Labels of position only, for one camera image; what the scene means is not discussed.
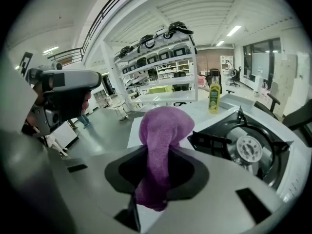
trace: stove burner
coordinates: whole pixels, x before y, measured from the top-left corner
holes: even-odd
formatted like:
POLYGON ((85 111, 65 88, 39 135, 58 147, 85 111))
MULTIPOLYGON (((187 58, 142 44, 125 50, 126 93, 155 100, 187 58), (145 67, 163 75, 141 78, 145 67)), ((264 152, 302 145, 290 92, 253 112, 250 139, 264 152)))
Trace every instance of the stove burner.
POLYGON ((242 136, 236 142, 239 156, 248 163, 258 162, 262 157, 262 147, 259 141, 251 136, 242 136))
POLYGON ((193 132, 188 140, 195 150, 231 160, 274 189, 282 180, 291 145, 241 108, 199 133, 193 132))

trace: window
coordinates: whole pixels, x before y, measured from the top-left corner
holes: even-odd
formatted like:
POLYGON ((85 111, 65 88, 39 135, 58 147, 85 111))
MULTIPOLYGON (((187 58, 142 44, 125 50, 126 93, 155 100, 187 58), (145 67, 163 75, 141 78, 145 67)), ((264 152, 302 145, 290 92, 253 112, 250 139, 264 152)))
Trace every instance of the window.
POLYGON ((272 45, 273 45, 273 53, 282 53, 281 41, 279 38, 273 39, 272 45))
POLYGON ((268 84, 268 88, 270 89, 274 74, 274 54, 282 53, 280 38, 269 39, 244 46, 244 75, 252 81, 255 80, 255 76, 252 75, 253 54, 255 53, 270 54, 269 80, 265 80, 268 84))
POLYGON ((253 44, 253 53, 269 53, 269 52, 270 52, 269 41, 253 44))

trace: purple towel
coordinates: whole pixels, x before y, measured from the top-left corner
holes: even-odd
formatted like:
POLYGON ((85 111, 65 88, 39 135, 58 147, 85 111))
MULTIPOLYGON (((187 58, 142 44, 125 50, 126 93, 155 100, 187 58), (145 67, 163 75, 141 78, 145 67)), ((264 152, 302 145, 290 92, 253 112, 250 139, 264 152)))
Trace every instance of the purple towel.
POLYGON ((166 193, 170 190, 168 172, 169 146, 178 147, 194 128, 194 121, 175 107, 158 107, 148 111, 140 125, 139 137, 148 147, 147 171, 136 189, 137 204, 155 211, 167 205, 166 193))

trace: black chair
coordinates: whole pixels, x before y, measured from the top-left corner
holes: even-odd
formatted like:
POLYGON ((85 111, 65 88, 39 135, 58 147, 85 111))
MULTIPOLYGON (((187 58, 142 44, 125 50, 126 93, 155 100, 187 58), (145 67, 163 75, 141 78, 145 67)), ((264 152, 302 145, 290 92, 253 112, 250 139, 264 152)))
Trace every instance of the black chair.
POLYGON ((308 146, 312 147, 312 132, 307 126, 312 122, 312 99, 299 108, 297 111, 287 115, 282 123, 294 131, 299 138, 308 146))
MULTIPOLYGON (((176 77, 185 77, 185 76, 186 76, 186 73, 184 71, 176 72, 174 74, 174 78, 176 78, 176 77)), ((172 85, 172 91, 187 91, 187 90, 190 89, 189 86, 190 86, 189 84, 172 85)), ((179 106, 181 106, 183 104, 186 104, 185 102, 175 102, 174 106, 177 103, 180 103, 179 106)))
MULTIPOLYGON (((221 80, 220 71, 219 71, 218 69, 216 69, 216 68, 210 69, 210 74, 206 76, 207 84, 208 84, 208 86, 210 87, 210 85, 211 85, 211 83, 212 83, 212 79, 213 79, 211 73, 213 73, 214 71, 218 71, 218 73, 219 73, 220 94, 222 94, 222 83, 221 83, 222 80, 221 80)), ((228 89, 227 89, 226 91, 228 91, 228 94, 234 93, 234 91, 232 91, 232 90, 228 90, 228 89)))
POLYGON ((276 99, 273 95, 271 95, 270 93, 267 93, 268 97, 270 97, 272 99, 272 104, 271 104, 271 108, 268 109, 265 105, 263 105, 262 103, 260 103, 259 101, 256 101, 254 103, 254 106, 258 109, 260 109, 263 112, 266 112, 268 115, 272 116, 273 118, 277 119, 277 117, 275 116, 275 114, 273 114, 273 110, 276 104, 280 105, 281 103, 279 102, 278 99, 276 99))
POLYGON ((238 68, 238 71, 236 71, 235 75, 231 78, 231 80, 233 81, 232 83, 230 83, 231 85, 235 85, 235 87, 240 86, 237 82, 240 81, 240 71, 242 70, 241 67, 238 68))

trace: railing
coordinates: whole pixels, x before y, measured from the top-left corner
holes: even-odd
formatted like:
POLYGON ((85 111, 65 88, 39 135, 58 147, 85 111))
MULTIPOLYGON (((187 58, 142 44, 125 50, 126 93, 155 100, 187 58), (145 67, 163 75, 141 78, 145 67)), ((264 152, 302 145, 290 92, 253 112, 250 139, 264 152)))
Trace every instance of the railing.
POLYGON ((55 62, 58 61, 62 63, 63 66, 69 65, 71 63, 75 63, 78 61, 82 61, 83 55, 87 50, 87 47, 94 35, 95 31, 99 27, 100 23, 106 17, 106 15, 111 11, 111 9, 119 2, 120 0, 108 0, 108 2, 101 9, 100 13, 97 15, 96 19, 93 21, 91 28, 87 34, 86 39, 83 42, 81 48, 70 49, 61 53, 58 53, 53 56, 49 56, 48 59, 50 61, 55 62))
POLYGON ((52 62, 60 62, 63 67, 78 61, 82 61, 82 58, 82 48, 66 50, 48 57, 48 59, 50 59, 52 62))
POLYGON ((118 3, 119 1, 120 0, 108 0, 108 2, 104 5, 102 10, 100 11, 100 13, 97 15, 96 19, 94 20, 94 22, 91 25, 91 28, 87 34, 86 39, 84 40, 84 43, 82 46, 84 53, 85 53, 85 51, 86 51, 86 49, 87 49, 87 47, 91 41, 93 34, 97 30, 100 23, 103 21, 105 16, 110 12, 110 10, 116 5, 116 3, 118 3))

